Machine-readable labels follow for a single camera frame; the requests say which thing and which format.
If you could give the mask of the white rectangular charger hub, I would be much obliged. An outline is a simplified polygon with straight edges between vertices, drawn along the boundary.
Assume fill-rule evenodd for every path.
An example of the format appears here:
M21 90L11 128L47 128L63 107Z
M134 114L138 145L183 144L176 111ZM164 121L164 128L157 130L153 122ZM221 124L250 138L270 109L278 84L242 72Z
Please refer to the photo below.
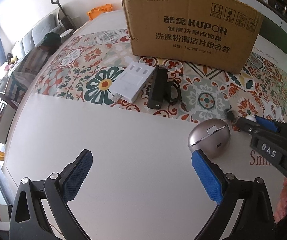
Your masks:
M112 82L109 90L113 95L120 95L127 102L134 103L139 91L152 76L155 68L143 63L132 62Z

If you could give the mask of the white cylindrical air purifier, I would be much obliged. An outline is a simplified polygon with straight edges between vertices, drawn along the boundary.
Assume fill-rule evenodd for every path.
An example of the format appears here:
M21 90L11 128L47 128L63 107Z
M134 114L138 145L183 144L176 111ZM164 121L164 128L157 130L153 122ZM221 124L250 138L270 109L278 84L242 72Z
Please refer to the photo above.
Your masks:
M61 37L61 38L70 37L73 33L74 33L74 30L73 30L73 29L68 29L68 30L64 31L64 32L60 35L60 37Z

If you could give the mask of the brown cardboard box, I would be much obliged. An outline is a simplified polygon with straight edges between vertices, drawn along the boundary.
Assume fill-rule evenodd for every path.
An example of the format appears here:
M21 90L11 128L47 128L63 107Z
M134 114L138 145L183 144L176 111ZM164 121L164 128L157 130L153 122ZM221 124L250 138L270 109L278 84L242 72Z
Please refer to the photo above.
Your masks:
M122 0L134 55L238 74L263 15L238 0Z

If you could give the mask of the orange plastic crate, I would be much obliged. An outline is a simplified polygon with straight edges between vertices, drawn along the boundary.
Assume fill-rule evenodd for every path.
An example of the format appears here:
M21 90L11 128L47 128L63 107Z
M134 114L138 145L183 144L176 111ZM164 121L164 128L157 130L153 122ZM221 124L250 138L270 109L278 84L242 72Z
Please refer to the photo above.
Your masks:
M90 20L94 20L100 14L103 14L105 12L111 12L111 11L113 11L113 5L108 3L108 4L102 5L100 7L95 7L93 9L91 9L90 11L88 11L86 14L88 15Z

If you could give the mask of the black power adapter with cable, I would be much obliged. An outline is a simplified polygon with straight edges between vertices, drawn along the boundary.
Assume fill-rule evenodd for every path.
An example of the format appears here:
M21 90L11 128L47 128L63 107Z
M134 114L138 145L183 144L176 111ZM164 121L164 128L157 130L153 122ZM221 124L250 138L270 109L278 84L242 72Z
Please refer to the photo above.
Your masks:
M153 72L152 85L148 94L147 107L161 109L163 102L169 105L183 104L179 82L168 80L168 70L165 66L157 65Z

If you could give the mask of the dark chair right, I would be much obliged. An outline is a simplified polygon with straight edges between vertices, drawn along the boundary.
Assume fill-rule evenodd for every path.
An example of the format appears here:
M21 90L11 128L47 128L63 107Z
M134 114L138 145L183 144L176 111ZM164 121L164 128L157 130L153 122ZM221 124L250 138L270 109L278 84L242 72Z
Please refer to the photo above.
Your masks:
M259 35L274 44L287 55L287 33L272 20L263 17Z

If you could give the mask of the grey sofa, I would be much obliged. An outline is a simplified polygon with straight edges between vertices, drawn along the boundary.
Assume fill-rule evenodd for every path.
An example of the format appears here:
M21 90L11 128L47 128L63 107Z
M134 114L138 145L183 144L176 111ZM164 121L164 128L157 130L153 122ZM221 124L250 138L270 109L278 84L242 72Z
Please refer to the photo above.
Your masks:
M63 32L63 27L60 23L62 16L63 12L58 8L42 18L31 30L15 42L9 51L12 57L22 59L34 47L40 45L44 40L44 36L48 33L61 34Z

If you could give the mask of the black upright vacuum cleaner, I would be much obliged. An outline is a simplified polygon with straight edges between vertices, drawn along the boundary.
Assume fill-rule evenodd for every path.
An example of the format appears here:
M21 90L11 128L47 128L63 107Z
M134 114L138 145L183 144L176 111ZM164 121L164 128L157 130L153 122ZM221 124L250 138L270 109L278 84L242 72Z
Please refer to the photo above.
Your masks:
M63 27L65 30L72 29L73 31L76 31L77 27L73 23L71 17L65 12L59 0L51 0L51 3L59 7L58 14L57 14L57 20L58 20L59 25Z

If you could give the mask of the small white earbud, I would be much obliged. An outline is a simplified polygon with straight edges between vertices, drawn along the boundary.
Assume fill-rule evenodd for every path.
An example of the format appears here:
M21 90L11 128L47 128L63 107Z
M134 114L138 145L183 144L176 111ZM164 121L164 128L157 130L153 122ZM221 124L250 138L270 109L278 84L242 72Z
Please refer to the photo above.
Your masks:
M247 120L252 121L252 122L257 122L257 121L256 121L256 117L255 117L254 115L247 115L245 118L246 118Z

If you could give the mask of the patterned floral table runner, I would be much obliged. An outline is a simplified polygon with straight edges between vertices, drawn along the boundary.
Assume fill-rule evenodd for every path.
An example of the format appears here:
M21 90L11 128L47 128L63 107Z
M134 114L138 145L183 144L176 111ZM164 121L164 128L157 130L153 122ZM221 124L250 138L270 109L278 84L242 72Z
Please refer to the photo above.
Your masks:
M112 86L135 63L153 72L130 102ZM139 57L131 51L126 29L72 38L35 88L38 94L194 123L234 115L287 123L287 73L267 57L251 53L239 74L174 59Z

